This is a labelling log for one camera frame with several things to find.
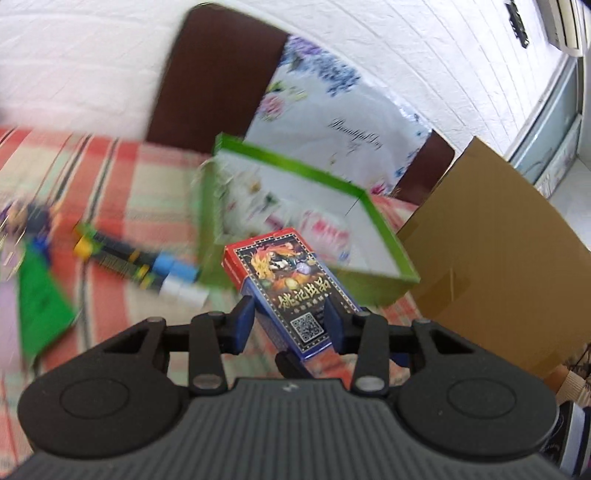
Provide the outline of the red blue card box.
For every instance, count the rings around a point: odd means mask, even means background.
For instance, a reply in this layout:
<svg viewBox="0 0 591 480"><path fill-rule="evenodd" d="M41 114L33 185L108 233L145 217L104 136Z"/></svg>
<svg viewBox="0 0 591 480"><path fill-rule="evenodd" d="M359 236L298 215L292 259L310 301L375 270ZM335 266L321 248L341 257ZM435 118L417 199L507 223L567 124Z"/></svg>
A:
<svg viewBox="0 0 591 480"><path fill-rule="evenodd" d="M348 313L360 306L293 228L228 244L222 268L242 295L256 302L256 316L274 346L307 361L331 346L325 300L335 297Z"/></svg>

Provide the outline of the white blue small box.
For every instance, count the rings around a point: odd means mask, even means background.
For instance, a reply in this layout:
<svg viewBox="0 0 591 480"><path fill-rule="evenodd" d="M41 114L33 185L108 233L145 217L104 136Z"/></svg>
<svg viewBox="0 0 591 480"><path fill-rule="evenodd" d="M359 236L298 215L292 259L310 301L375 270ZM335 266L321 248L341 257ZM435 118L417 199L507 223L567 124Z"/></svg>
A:
<svg viewBox="0 0 591 480"><path fill-rule="evenodd" d="M200 269L171 254L159 253L152 271L163 277L161 295L169 296L195 308L204 306L208 290L197 285Z"/></svg>

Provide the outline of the black green yellow pen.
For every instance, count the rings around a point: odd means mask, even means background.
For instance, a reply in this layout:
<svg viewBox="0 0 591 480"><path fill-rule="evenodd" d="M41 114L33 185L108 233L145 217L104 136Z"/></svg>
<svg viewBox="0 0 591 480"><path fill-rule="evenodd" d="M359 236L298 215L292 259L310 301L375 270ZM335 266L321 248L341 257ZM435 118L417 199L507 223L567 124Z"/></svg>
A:
<svg viewBox="0 0 591 480"><path fill-rule="evenodd" d="M94 261L122 278L131 280L143 290L161 289L162 278L151 271L150 265L140 258L137 249L125 247L83 222L75 225L74 232L79 239L73 252L83 261Z"/></svg>

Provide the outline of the green triangular box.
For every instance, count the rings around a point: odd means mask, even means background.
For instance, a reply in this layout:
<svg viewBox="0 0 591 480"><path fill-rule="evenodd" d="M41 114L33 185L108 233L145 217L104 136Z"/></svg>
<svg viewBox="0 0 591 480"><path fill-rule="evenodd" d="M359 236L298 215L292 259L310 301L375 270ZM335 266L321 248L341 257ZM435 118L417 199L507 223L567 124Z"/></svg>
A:
<svg viewBox="0 0 591 480"><path fill-rule="evenodd" d="M30 244L26 244L18 280L22 355L31 365L71 327L76 313L44 257Z"/></svg>

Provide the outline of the purple doll figure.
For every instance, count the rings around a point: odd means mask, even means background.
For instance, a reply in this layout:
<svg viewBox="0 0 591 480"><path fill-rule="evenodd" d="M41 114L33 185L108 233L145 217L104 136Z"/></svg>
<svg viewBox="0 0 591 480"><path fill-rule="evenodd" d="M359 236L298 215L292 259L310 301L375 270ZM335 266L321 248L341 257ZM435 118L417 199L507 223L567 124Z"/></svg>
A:
<svg viewBox="0 0 591 480"><path fill-rule="evenodd" d="M1 210L1 240L27 241L47 266L52 263L51 242L60 221L59 201L14 200Z"/></svg>

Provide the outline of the white floral drawstring pouch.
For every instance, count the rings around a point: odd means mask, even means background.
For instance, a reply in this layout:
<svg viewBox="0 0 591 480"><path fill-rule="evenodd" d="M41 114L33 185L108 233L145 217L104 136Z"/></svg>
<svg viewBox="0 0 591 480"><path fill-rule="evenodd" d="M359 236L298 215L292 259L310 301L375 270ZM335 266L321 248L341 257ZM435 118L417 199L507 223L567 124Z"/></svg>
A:
<svg viewBox="0 0 591 480"><path fill-rule="evenodd" d="M345 218L263 188L256 176L232 177L221 187L223 231L245 239L293 228L322 257L348 264L353 241Z"/></svg>

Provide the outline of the green cardboard box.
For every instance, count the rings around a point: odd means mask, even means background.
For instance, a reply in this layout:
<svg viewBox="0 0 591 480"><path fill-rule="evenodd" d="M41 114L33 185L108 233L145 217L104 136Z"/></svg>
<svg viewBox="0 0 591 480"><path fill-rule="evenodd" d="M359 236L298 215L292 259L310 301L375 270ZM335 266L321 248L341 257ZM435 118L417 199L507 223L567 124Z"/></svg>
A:
<svg viewBox="0 0 591 480"><path fill-rule="evenodd" d="M228 288L229 244L292 227L363 304L389 305L420 282L404 247L362 188L225 133L194 189L200 282Z"/></svg>

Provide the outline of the brown cardboard box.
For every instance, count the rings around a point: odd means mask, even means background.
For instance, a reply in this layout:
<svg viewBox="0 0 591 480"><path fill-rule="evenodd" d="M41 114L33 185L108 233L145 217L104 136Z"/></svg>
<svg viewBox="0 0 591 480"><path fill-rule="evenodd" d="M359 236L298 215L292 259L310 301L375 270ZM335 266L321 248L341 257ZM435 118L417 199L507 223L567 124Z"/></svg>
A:
<svg viewBox="0 0 591 480"><path fill-rule="evenodd" d="M541 378L589 343L589 250L480 139L398 237L424 317Z"/></svg>

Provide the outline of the floral plastic bedding bag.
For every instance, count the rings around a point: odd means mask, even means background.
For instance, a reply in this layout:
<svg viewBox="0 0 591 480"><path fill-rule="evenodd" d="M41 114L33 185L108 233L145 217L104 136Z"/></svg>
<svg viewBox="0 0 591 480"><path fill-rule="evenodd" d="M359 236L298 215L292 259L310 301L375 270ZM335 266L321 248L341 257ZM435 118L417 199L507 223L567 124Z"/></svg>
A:
<svg viewBox="0 0 591 480"><path fill-rule="evenodd" d="M355 66L290 35L245 140L388 195L431 133Z"/></svg>

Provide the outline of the brown headboard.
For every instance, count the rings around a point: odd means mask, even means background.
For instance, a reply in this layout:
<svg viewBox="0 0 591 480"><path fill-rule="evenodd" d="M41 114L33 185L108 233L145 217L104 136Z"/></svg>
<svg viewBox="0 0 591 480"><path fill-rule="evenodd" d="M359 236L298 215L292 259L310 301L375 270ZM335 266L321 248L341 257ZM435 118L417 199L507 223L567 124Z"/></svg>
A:
<svg viewBox="0 0 591 480"><path fill-rule="evenodd" d="M211 151L221 133L245 140L288 36L217 4L192 8L169 54L147 139L198 152ZM431 130L388 195L421 204L450 166L453 148Z"/></svg>

